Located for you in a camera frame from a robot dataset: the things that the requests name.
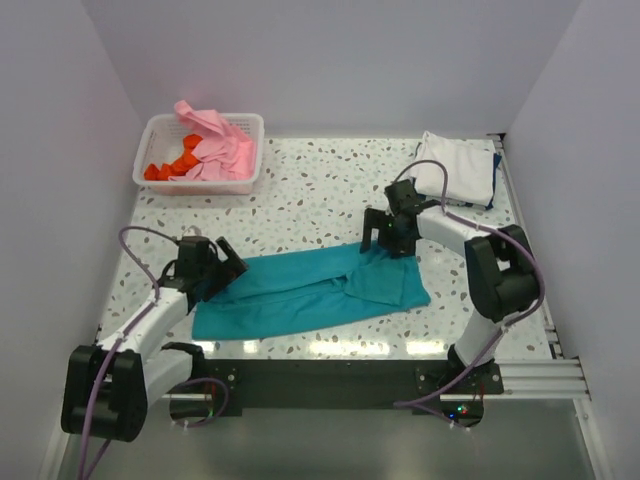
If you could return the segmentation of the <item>teal t shirt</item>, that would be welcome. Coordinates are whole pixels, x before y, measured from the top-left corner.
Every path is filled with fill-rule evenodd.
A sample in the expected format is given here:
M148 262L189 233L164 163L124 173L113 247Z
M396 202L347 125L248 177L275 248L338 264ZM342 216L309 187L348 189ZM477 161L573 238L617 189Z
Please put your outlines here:
M427 306L415 257L372 244L254 257L249 269L197 305L195 340L256 340L351 324Z

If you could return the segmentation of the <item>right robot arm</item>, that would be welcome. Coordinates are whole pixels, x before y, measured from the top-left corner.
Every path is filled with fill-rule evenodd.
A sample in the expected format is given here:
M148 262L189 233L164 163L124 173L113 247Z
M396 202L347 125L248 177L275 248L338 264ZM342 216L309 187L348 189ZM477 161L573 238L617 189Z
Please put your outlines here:
M494 359L496 347L511 325L537 309L544 281L524 230L472 222L436 200L424 200L409 180L385 188L388 208L368 207L363 219L361 252L377 245L394 257L416 253L420 240L438 243L462 256L466 265L472 315L462 336L449 348L441 383L459 393L481 380L482 367Z

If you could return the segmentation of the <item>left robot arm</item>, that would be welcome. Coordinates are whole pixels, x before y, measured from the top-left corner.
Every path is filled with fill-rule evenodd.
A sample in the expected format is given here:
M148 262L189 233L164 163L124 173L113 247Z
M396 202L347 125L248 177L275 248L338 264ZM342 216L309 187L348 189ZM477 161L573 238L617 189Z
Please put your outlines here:
M68 434L121 442L141 432L148 409L171 389L200 390L207 380L201 347L167 333L197 304L238 280L247 263L219 237L185 236L142 306L107 338L70 355L61 412Z

